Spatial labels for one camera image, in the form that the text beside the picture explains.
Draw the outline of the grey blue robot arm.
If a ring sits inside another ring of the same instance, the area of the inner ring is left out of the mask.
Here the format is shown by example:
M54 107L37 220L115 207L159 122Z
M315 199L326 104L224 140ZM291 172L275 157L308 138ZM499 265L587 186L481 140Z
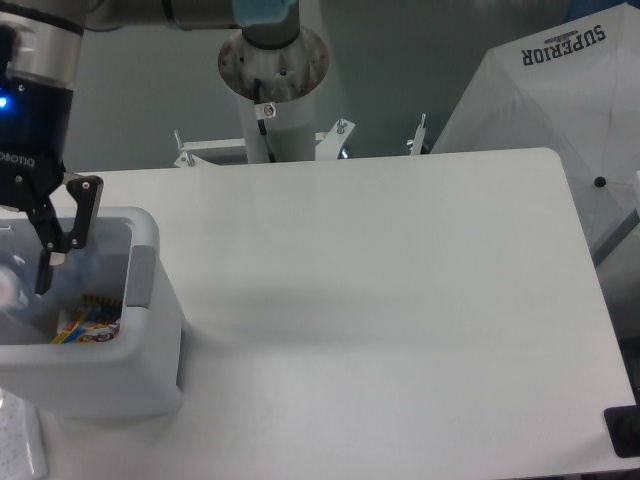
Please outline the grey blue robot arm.
M296 1L2 2L1 205L25 213L40 240L38 295L51 287L53 255L86 246L103 189L63 161L84 34L146 25L237 28L260 51L301 30Z

